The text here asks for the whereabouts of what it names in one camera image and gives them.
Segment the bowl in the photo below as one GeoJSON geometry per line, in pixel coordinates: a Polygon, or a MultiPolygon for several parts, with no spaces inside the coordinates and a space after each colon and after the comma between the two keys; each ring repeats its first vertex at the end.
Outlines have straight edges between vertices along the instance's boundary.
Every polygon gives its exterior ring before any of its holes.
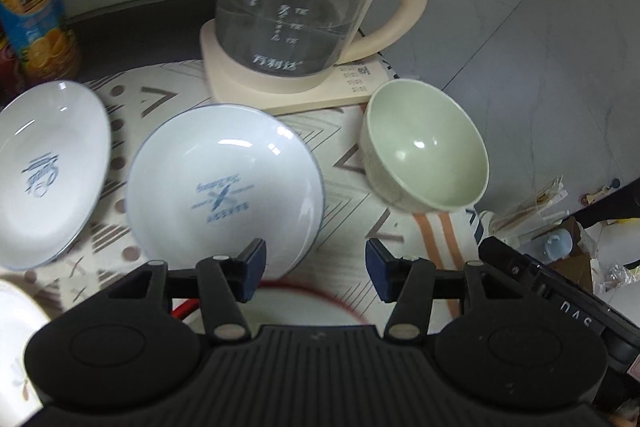
{"type": "Polygon", "coordinates": [[[68,250],[94,211],[111,155],[107,111],[68,80],[0,112],[0,264],[22,271],[68,250]]]}
{"type": "Polygon", "coordinates": [[[129,172],[132,233],[151,259],[193,268],[267,243],[264,279],[292,269],[318,235],[324,185],[298,135],[257,109],[207,105],[156,129],[129,172]]]}
{"type": "Polygon", "coordinates": [[[373,93],[360,149],[373,190],[406,212],[473,206],[489,181],[474,123],[452,98],[419,80],[392,80],[373,93]]]}

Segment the blue label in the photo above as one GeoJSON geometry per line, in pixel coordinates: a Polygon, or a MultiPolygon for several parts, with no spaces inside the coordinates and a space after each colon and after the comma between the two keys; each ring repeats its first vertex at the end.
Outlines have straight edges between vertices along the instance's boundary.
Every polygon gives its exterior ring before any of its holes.
{"type": "Polygon", "coordinates": [[[238,198],[237,195],[251,190],[255,185],[240,185],[241,181],[239,174],[233,174],[212,182],[198,183],[196,193],[206,192],[207,198],[191,205],[191,210],[206,208],[209,214],[207,223],[249,210],[249,202],[242,201],[244,197],[238,198]]]}
{"type": "Polygon", "coordinates": [[[29,162],[26,169],[22,171],[29,175],[27,178],[27,194],[33,194],[36,198],[43,197],[49,187],[56,181],[58,177],[58,154],[54,155],[50,152],[43,156],[38,156],[29,162]]]}

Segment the bottle label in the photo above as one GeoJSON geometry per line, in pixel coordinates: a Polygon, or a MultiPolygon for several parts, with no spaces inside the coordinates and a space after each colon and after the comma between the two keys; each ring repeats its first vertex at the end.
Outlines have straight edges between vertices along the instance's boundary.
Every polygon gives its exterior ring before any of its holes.
{"type": "Polygon", "coordinates": [[[0,22],[30,77],[59,78],[78,60],[62,0],[0,0],[0,22]]]}

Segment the brown dot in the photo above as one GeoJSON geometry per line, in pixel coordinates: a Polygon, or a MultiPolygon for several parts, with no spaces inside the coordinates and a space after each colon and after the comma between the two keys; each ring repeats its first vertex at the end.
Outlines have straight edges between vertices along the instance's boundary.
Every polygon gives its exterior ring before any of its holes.
{"type": "Polygon", "coordinates": [[[111,170],[112,171],[119,171],[126,164],[127,164],[126,159],[124,159],[123,156],[118,156],[117,158],[114,158],[113,160],[111,160],[111,170]]]}
{"type": "Polygon", "coordinates": [[[111,130],[119,131],[120,129],[122,129],[123,125],[124,125],[124,120],[122,118],[118,118],[117,120],[114,120],[111,122],[111,130]]]}
{"type": "Polygon", "coordinates": [[[33,284],[38,280],[38,274],[36,274],[36,272],[34,272],[33,270],[28,270],[24,273],[24,280],[29,284],[33,284]]]}
{"type": "Polygon", "coordinates": [[[116,201],[116,204],[113,205],[113,206],[116,209],[116,212],[119,213],[119,214],[124,214],[126,212],[126,210],[124,208],[124,200],[116,201]]]}
{"type": "Polygon", "coordinates": [[[137,261],[140,258],[140,248],[127,247],[122,250],[122,256],[126,261],[137,261]]]}

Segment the white plate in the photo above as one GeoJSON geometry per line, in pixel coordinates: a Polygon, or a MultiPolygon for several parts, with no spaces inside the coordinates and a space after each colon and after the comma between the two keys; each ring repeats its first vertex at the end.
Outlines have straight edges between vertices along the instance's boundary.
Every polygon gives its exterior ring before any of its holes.
{"type": "Polygon", "coordinates": [[[267,242],[265,279],[296,265],[324,211],[320,169],[298,135],[241,105],[207,105],[161,125],[129,171],[127,219],[146,255],[171,269],[267,242]]]}
{"type": "MultiPolygon", "coordinates": [[[[338,301],[289,285],[260,287],[255,291],[254,298],[238,306],[253,336],[264,324],[357,326],[368,323],[338,301]]],[[[187,317],[185,323],[196,333],[204,333],[200,311],[187,317]]]]}
{"type": "Polygon", "coordinates": [[[26,270],[66,250],[102,190],[111,130],[75,82],[33,87],[0,112],[0,264],[26,270]]]}
{"type": "Polygon", "coordinates": [[[0,280],[0,425],[22,425],[41,407],[24,370],[24,348],[49,317],[22,290],[0,280]]]}

